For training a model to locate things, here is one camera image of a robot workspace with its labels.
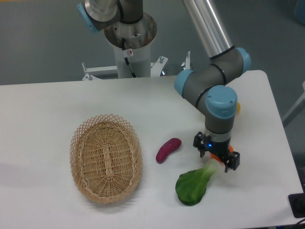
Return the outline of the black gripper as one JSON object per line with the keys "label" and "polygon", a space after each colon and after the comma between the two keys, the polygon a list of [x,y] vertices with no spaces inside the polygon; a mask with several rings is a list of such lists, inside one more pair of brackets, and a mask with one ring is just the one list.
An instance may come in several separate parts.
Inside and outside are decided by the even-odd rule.
{"label": "black gripper", "polygon": [[235,171],[240,165],[240,153],[233,151],[229,152],[231,138],[225,141],[213,141],[211,135],[205,135],[202,132],[198,132],[194,137],[193,147],[197,148],[200,152],[200,158],[205,155],[205,152],[210,152],[218,156],[225,164],[225,173],[228,170]]}

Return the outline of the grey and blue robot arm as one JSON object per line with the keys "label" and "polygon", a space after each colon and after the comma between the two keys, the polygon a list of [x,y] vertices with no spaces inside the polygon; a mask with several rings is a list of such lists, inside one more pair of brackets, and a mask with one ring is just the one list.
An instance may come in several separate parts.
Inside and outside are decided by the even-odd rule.
{"label": "grey and blue robot arm", "polygon": [[[236,92],[228,87],[251,68],[245,49],[231,42],[211,0],[186,0],[210,65],[197,73],[186,66],[176,77],[177,93],[205,116],[205,129],[193,141],[203,156],[210,152],[225,169],[236,170],[240,154],[229,150],[237,111]],[[141,0],[85,0],[77,6],[88,29],[103,31],[113,46],[119,78],[152,77],[150,45],[156,37],[155,20],[143,11]]]}

